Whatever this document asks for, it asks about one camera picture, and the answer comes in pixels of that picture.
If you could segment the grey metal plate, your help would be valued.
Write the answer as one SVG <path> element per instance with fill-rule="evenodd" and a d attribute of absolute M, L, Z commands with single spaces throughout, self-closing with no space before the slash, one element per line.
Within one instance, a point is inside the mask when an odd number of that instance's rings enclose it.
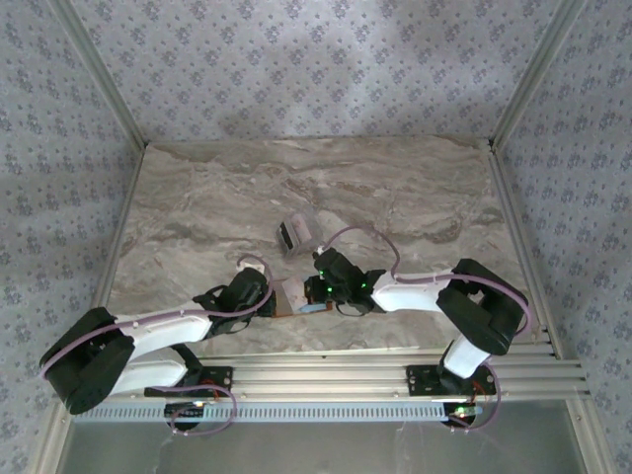
<path fill-rule="evenodd" d="M 214 436 L 158 424 L 78 424 L 55 474 L 587 474 L 571 440 L 434 424 L 237 424 Z"/>

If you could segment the aluminium corner post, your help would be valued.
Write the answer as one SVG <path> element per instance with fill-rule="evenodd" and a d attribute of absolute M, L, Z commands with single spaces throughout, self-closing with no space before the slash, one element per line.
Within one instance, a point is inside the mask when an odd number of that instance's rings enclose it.
<path fill-rule="evenodd" d="M 146 142 L 142 132 L 71 1 L 46 0 L 46 2 L 79 54 L 122 132 L 137 150 L 143 151 Z"/>
<path fill-rule="evenodd" d="M 577 22 L 588 2 L 589 0 L 559 0 L 535 52 L 528 60 L 507 106 L 504 108 L 490 136 L 490 147 L 494 153 L 498 153 L 506 146 L 548 69 L 555 61 L 573 25 Z"/>

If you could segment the brown leather card holder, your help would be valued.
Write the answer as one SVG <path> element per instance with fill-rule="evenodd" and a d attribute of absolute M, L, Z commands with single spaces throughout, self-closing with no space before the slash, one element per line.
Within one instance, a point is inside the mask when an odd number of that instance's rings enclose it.
<path fill-rule="evenodd" d="M 333 309 L 331 303 L 316 303 L 308 299 L 305 284 L 298 276 L 277 279 L 273 283 L 276 296 L 274 318 L 326 313 Z"/>

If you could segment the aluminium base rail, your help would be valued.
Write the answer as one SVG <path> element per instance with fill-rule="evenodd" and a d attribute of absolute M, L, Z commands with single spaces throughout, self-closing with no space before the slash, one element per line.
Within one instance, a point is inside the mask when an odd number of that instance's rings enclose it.
<path fill-rule="evenodd" d="M 243 403 L 399 401 L 409 397 L 406 367 L 439 357 L 439 350 L 391 349 L 220 355 L 201 363 L 231 366 L 231 391 Z M 581 363 L 556 358 L 547 344 L 519 344 L 489 365 L 505 401 L 591 395 Z"/>

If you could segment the clear plastic card box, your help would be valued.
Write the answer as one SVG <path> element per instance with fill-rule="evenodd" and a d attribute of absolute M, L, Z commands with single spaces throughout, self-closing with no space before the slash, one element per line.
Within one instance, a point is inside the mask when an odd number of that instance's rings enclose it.
<path fill-rule="evenodd" d="M 275 237 L 285 259 L 313 252 L 318 244 L 318 229 L 301 212 L 287 215 L 277 226 Z"/>

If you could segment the aluminium table side rail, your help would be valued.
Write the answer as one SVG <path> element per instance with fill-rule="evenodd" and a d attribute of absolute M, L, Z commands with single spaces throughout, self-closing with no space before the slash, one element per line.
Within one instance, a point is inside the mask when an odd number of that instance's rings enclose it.
<path fill-rule="evenodd" d="M 538 328 L 539 333 L 546 331 L 552 345 L 553 355 L 558 359 L 565 359 L 568 356 L 564 352 L 562 341 L 555 328 L 553 314 L 551 313 L 536 263 L 531 254 L 528 236 L 519 216 L 517 201 L 512 193 L 503 160 L 499 157 L 492 140 L 489 140 L 487 145 L 490 149 L 492 178 L 530 296 L 530 308 L 534 317 L 537 319 L 537 325 L 533 326 L 533 328 Z"/>
<path fill-rule="evenodd" d="M 114 284 L 118 261 L 120 256 L 120 250 L 122 247 L 122 240 L 124 236 L 124 229 L 127 223 L 127 219 L 130 212 L 131 203 L 135 194 L 135 189 L 138 183 L 139 175 L 142 169 L 146 149 L 143 149 L 139 153 L 139 157 L 134 166 L 133 173 L 131 175 L 129 185 L 122 203 L 120 213 L 118 215 L 118 223 L 115 229 L 111 245 L 105 260 L 104 269 L 100 275 L 95 292 L 91 299 L 90 305 L 86 313 L 95 307 L 106 306 L 109 302 L 112 287 Z"/>

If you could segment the black controller board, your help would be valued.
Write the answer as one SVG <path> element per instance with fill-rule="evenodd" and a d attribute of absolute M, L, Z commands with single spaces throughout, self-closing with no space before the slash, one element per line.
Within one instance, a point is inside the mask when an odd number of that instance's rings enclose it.
<path fill-rule="evenodd" d="M 445 403 L 443 409 L 447 422 L 461 427 L 472 425 L 476 418 L 483 414 L 482 407 L 471 404 Z"/>
<path fill-rule="evenodd" d="M 171 419 L 201 419 L 204 415 L 204 404 L 200 401 L 169 403 L 163 410 L 163 416 Z"/>

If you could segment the aluminium frame bar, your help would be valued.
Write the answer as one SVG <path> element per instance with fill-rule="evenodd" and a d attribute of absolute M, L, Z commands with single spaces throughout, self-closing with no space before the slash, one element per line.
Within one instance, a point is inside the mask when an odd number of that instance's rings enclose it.
<path fill-rule="evenodd" d="M 616 465 L 594 402 L 574 399 L 566 404 L 588 474 L 616 474 Z"/>
<path fill-rule="evenodd" d="M 45 411 L 27 474 L 56 474 L 71 425 L 72 416 L 61 402 Z"/>

